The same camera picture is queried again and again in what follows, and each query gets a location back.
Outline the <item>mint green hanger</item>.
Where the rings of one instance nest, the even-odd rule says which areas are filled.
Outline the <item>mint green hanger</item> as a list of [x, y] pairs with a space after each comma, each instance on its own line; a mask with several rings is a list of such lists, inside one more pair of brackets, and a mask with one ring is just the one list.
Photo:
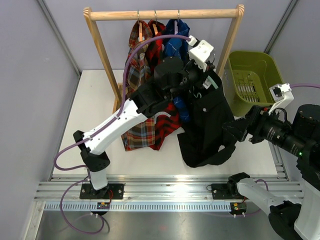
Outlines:
[[213, 80], [213, 78], [209, 75], [206, 80], [200, 86], [193, 86], [191, 94], [194, 98], [200, 99], [206, 96], [209, 93], [209, 90], [218, 89], [219, 86]]

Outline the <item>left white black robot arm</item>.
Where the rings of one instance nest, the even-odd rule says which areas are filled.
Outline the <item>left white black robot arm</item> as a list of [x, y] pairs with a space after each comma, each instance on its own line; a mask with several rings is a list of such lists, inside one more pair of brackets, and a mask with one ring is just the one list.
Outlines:
[[210, 70], [212, 60], [198, 63], [191, 59], [184, 63], [178, 57], [166, 57], [154, 68], [153, 76], [138, 87], [122, 106], [94, 129], [73, 133], [82, 161], [88, 168], [90, 193], [103, 199], [110, 189], [105, 169], [111, 161], [107, 147], [132, 127], [163, 111], [175, 97], [200, 87]]

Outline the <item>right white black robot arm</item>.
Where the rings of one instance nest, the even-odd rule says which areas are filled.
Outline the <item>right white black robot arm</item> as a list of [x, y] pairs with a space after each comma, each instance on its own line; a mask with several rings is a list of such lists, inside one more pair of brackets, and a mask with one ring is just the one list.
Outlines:
[[223, 129], [238, 142], [251, 135], [250, 142], [268, 141], [277, 152], [291, 180], [294, 173], [302, 183], [303, 200], [293, 203], [262, 188], [248, 174], [241, 172], [228, 178], [227, 193], [232, 198], [252, 201], [268, 217], [272, 229], [284, 240], [318, 240], [320, 238], [320, 107], [303, 104], [293, 122], [284, 108], [271, 109], [255, 105], [242, 118], [226, 122]]

